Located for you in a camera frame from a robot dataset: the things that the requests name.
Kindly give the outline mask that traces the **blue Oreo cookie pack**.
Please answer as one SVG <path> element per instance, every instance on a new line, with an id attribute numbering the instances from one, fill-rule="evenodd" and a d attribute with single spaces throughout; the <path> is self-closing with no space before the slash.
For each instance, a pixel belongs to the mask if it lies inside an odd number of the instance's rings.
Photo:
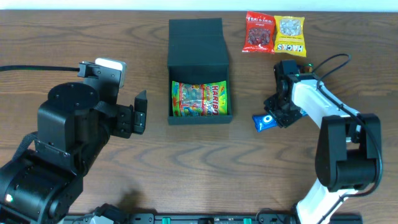
<path id="1" fill-rule="evenodd" d="M 253 115 L 252 119 L 257 132 L 260 133 L 263 130 L 274 128 L 276 126 L 287 128 L 303 116 L 307 115 L 308 114 L 304 110 L 293 110 L 286 113 L 281 111 L 270 111 L 267 114 Z"/>

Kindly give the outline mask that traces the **green Haribo gummy bag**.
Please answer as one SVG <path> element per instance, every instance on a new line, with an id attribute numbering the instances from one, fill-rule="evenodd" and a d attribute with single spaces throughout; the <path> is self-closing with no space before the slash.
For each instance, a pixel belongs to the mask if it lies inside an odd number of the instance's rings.
<path id="1" fill-rule="evenodd" d="M 199 85 L 173 81 L 171 95 L 173 116 L 224 116 L 228 114 L 226 81 Z"/>

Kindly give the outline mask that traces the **yellow Hacks candy bag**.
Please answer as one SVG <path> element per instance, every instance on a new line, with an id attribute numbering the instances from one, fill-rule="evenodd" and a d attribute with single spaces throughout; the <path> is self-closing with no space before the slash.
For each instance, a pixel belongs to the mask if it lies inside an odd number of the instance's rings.
<path id="1" fill-rule="evenodd" d="M 287 53 L 298 57 L 306 57 L 305 38 L 303 34 L 304 17 L 274 16 L 276 37 L 275 53 Z"/>

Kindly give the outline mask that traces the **red candy bag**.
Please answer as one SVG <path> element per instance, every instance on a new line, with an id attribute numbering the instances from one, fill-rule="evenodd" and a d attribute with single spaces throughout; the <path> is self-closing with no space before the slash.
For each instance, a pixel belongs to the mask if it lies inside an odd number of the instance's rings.
<path id="1" fill-rule="evenodd" d="M 242 52 L 274 54 L 274 29 L 275 19 L 273 16 L 248 11 L 246 13 L 246 36 Z"/>

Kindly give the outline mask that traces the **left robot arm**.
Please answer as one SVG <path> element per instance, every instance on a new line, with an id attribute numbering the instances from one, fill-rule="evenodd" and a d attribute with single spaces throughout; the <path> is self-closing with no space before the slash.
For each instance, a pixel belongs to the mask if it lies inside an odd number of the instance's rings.
<path id="1" fill-rule="evenodd" d="M 2 223 L 58 223 L 83 191 L 83 179 L 113 136 L 146 128 L 146 93 L 119 105 L 126 64 L 109 58 L 81 62 L 80 82 L 53 87 L 27 134 L 1 168 Z"/>

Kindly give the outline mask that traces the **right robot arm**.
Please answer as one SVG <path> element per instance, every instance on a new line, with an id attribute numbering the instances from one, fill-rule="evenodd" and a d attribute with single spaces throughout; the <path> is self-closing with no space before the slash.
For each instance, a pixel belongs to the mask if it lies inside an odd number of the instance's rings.
<path id="1" fill-rule="evenodd" d="M 336 211 L 349 198 L 366 197 L 381 183 L 381 122 L 330 92 L 310 64 L 282 60 L 274 65 L 276 93 L 264 102 L 273 122 L 287 128 L 308 116 L 320 129 L 315 154 L 317 179 L 280 223 L 362 223 L 357 214 Z"/>

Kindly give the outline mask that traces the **black gift box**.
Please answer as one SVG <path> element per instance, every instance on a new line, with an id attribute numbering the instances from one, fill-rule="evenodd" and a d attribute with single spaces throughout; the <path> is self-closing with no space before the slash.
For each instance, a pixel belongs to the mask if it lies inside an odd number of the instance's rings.
<path id="1" fill-rule="evenodd" d="M 176 117 L 169 102 L 170 125 L 225 124 L 233 119 L 229 85 L 229 55 L 221 18 L 169 20 L 167 60 L 169 87 L 172 82 L 206 84 L 226 82 L 227 114 L 215 118 Z"/>

